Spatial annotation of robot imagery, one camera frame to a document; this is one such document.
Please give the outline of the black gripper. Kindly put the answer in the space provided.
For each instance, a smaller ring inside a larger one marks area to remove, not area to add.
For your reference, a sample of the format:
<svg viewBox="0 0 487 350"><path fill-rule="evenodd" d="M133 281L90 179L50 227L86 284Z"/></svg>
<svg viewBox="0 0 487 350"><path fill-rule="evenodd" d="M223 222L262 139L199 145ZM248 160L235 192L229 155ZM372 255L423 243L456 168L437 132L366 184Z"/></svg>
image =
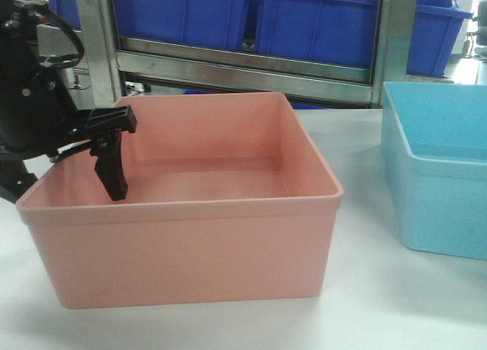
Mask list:
<svg viewBox="0 0 487 350"><path fill-rule="evenodd" d="M76 49L39 62L27 35L43 15L58 24ZM136 131L129 106L80 110L58 71L84 57L79 37L58 15L39 5L1 0L1 197L15 203L37 181L24 162L46 155L53 163L88 150L113 201L126 198L122 133Z"/></svg>

